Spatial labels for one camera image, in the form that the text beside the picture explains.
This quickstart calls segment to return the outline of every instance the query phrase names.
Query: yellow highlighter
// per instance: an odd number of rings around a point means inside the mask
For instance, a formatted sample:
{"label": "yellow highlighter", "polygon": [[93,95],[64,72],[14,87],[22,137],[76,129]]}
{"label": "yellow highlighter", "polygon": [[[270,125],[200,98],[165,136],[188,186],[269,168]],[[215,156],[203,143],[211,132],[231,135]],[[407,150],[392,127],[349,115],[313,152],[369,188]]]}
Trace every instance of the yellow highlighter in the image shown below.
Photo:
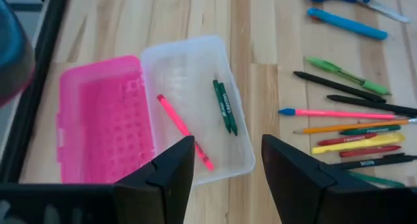
{"label": "yellow highlighter", "polygon": [[387,145],[390,143],[398,143],[405,140],[405,136],[402,133],[388,133],[384,135],[378,135],[370,139],[359,140],[349,143],[339,143],[335,145],[313,147],[312,154],[320,154],[325,152],[337,152],[340,150],[350,150],[364,147],[375,147],[381,145]]}

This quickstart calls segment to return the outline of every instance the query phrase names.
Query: black pen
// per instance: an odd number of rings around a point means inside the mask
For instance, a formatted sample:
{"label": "black pen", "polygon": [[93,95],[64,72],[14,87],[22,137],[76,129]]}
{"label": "black pen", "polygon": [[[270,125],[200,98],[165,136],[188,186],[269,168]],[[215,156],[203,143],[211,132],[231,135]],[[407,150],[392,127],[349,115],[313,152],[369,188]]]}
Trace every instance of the black pen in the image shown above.
{"label": "black pen", "polygon": [[328,95],[327,98],[336,102],[344,103],[344,104],[353,104],[353,105],[358,105],[358,106],[363,106],[363,107],[370,107],[373,109],[391,111],[391,112],[394,112],[396,115],[406,116],[410,118],[414,118],[415,116],[417,116],[417,109],[413,109],[411,107],[403,107],[403,106],[384,104],[384,103],[375,103],[375,102],[371,102],[367,100],[340,96],[337,94]]}
{"label": "black pen", "polygon": [[346,93],[349,93],[349,94],[353,94],[355,96],[364,98],[366,100],[370,100],[372,102],[379,102],[379,103],[385,103],[386,102],[386,100],[384,98],[382,98],[380,96],[377,96],[376,94],[371,94],[371,93],[366,92],[366,91],[361,91],[361,90],[358,90],[358,89],[355,89],[355,88],[352,88],[352,87],[348,87],[346,85],[342,85],[342,84],[336,83],[334,81],[330,81],[330,80],[327,80],[327,79],[324,79],[324,78],[321,78],[321,77],[317,77],[317,76],[308,74],[306,72],[296,71],[296,72],[294,72],[294,74],[297,77],[301,77],[302,79],[305,79],[307,81],[312,81],[314,83],[318,83],[318,84],[324,85],[326,87],[330,87],[330,88],[333,88],[333,89],[336,89],[336,90],[339,90],[339,91],[343,91],[343,92],[346,92]]}
{"label": "black pen", "polygon": [[331,166],[337,169],[345,170],[345,169],[372,167],[372,166],[378,166],[378,165],[391,165],[391,164],[397,164],[397,163],[405,163],[405,162],[411,162],[413,160],[417,160],[417,156],[410,156],[410,155],[406,155],[405,153],[397,153],[397,154],[385,155],[379,159],[335,163],[335,164],[332,164]]}

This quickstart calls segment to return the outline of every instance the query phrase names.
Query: wooden surface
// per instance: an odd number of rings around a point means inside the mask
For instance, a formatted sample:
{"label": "wooden surface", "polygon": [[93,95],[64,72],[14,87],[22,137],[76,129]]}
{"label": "wooden surface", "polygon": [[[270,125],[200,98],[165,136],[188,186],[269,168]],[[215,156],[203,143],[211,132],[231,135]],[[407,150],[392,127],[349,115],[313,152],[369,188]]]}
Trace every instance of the wooden surface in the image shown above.
{"label": "wooden surface", "polygon": [[[415,0],[378,1],[417,21]],[[390,36],[378,42],[311,21],[306,10],[312,6],[378,27]],[[70,0],[21,182],[59,182],[55,114],[58,78],[64,70],[120,55],[139,56],[148,46],[205,34],[219,35],[227,44],[257,165],[249,175],[194,189],[186,223],[279,223],[261,163],[262,134],[309,153],[318,140],[336,134],[292,131],[357,122],[280,117],[279,108],[372,111],[325,100],[327,94],[338,92],[295,78],[292,71],[304,70],[351,85],[305,63],[303,56],[333,61],[388,86],[393,93],[390,102],[417,107],[417,24],[400,24],[359,5],[339,1],[313,5],[307,0]],[[406,153],[417,154],[416,130],[417,126],[402,130]],[[340,161],[337,154],[317,158]],[[415,186],[416,166],[414,162],[360,171]]]}

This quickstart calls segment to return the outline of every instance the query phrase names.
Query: pink pencil case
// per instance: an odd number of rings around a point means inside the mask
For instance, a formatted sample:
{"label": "pink pencil case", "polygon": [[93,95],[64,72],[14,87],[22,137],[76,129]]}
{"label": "pink pencil case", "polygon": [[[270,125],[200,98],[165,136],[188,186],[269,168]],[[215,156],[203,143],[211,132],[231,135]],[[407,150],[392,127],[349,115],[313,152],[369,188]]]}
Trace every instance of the pink pencil case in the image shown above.
{"label": "pink pencil case", "polygon": [[114,183],[155,157],[136,57],[88,64],[61,76],[57,146],[63,183]]}

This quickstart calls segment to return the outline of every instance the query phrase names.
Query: scissor blade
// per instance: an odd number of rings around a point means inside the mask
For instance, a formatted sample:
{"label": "scissor blade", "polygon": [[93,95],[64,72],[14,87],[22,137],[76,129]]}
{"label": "scissor blade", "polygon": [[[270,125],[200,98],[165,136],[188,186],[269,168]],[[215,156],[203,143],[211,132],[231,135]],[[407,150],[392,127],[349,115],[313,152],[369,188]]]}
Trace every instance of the scissor blade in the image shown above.
{"label": "scissor blade", "polygon": [[359,3],[372,8],[374,10],[377,10],[384,15],[388,16],[389,18],[395,19],[397,21],[410,23],[411,20],[403,15],[398,14],[396,11],[392,10],[391,8],[387,8],[386,6],[376,2],[375,0],[358,0]]}

